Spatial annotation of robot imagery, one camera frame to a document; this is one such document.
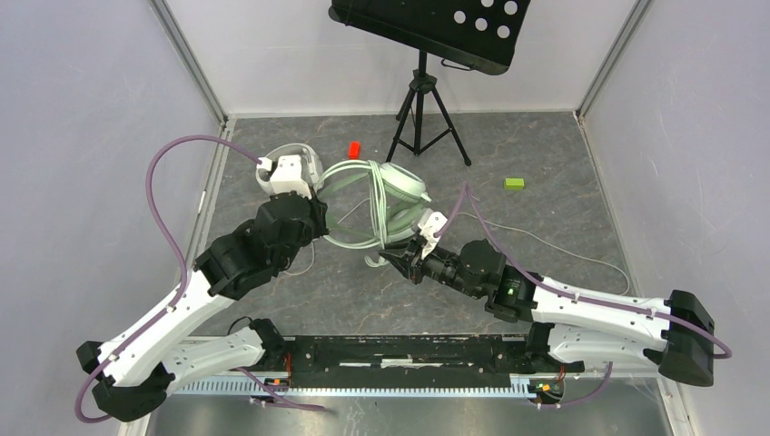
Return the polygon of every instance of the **red block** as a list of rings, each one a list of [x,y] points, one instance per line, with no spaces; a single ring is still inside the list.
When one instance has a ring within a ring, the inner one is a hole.
[[[348,149],[348,159],[358,159],[360,156],[360,142],[353,141]]]

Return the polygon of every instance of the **gray mat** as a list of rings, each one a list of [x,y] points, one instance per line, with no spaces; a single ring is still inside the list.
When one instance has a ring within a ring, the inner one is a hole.
[[[451,135],[420,157],[403,147],[393,162],[422,177],[434,209],[448,213],[463,180],[469,181],[485,218],[518,227],[571,252],[625,270],[617,236],[610,224],[592,162],[572,114],[454,114],[461,139],[473,160],[466,167]],[[347,158],[350,141],[361,142],[361,159],[383,162],[397,122],[391,115],[239,120],[233,141],[264,155],[285,143],[311,145],[326,167]],[[445,128],[440,115],[426,115],[424,137]],[[402,136],[411,142],[407,123]],[[506,191],[506,177],[526,180],[523,191]],[[343,216],[367,196],[364,186],[351,188],[330,203]],[[250,161],[230,152],[212,219],[209,242],[252,218],[267,199],[254,180]],[[470,211],[469,205],[463,210]],[[347,225],[369,230],[369,208],[362,206]],[[606,266],[561,253],[529,236],[495,230],[496,237],[531,271],[562,282],[620,293],[623,276]],[[441,246],[458,252],[463,243],[484,237],[476,220],[458,217]],[[277,280],[251,291],[227,311],[212,317],[196,334],[224,335],[242,315],[271,318],[283,334],[412,334],[439,332],[526,332],[528,324],[510,324],[484,312],[483,301],[426,280],[407,282],[386,266],[365,265],[365,254],[315,243],[315,264],[305,274]],[[304,249],[290,271],[311,261]]]

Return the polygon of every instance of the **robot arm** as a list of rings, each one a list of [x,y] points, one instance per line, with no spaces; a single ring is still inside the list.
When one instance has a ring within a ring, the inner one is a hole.
[[[586,367],[603,362],[629,369],[656,368],[669,379],[695,386],[714,382],[713,345],[697,333],[665,319],[612,307],[579,302],[597,297],[639,309],[676,316],[713,333],[714,321],[695,295],[673,291],[668,299],[611,295],[531,274],[532,282],[486,240],[466,243],[459,255],[435,247],[422,236],[395,243],[380,251],[401,274],[418,284],[423,277],[445,284],[473,298],[488,297],[487,312],[506,322],[532,322],[528,346],[558,362],[583,362]],[[545,289],[563,289],[577,296],[563,298]]]
[[[273,167],[276,178],[290,179],[281,174],[282,168],[280,164]],[[253,365],[264,357],[265,349],[270,348],[265,344],[266,338],[274,331],[271,324],[252,324],[230,336],[191,347],[178,344],[214,314],[287,270],[300,248],[328,233],[326,204],[308,186],[298,193],[296,185],[287,183],[286,189],[291,188],[288,192],[275,186],[277,193],[260,206],[254,219],[217,238],[187,272],[190,283],[174,307],[169,302],[177,290],[110,341],[86,342],[78,348],[78,360],[86,372],[93,371],[105,359],[112,360],[97,375],[93,389],[101,410],[121,421],[133,421],[157,408],[188,382]],[[113,355],[125,338],[161,311],[167,311],[165,316],[120,356]]]

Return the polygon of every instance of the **green sponge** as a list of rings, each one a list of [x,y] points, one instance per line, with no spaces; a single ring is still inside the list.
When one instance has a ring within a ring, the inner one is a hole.
[[[506,189],[521,191],[524,189],[524,179],[507,178]]]

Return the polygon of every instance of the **black music stand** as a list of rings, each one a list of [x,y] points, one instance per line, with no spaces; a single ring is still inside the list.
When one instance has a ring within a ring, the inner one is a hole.
[[[451,133],[465,165],[470,166],[470,158],[436,90],[438,79],[426,72],[428,53],[442,57],[444,66],[451,66],[444,64],[451,61],[467,70],[503,74],[513,59],[528,6],[529,0],[331,0],[329,17],[334,21],[420,51],[418,68],[412,72],[414,79],[396,114],[399,127],[386,162],[390,162],[399,144],[419,156]],[[436,99],[448,128],[421,146],[423,104],[428,93]],[[410,145],[400,137],[415,98],[414,145]]]

